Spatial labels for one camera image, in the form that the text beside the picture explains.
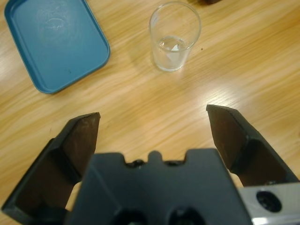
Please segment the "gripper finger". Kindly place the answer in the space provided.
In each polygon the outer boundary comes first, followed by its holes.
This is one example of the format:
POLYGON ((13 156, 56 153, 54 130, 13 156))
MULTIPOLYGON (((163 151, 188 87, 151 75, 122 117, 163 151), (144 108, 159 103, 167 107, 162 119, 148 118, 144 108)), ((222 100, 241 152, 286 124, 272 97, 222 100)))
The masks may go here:
POLYGON ((214 144, 226 168, 242 185, 299 182, 266 139, 236 109, 207 105, 214 144))
POLYGON ((70 119, 40 152, 1 210, 22 225, 62 225, 96 149, 100 114, 70 119))

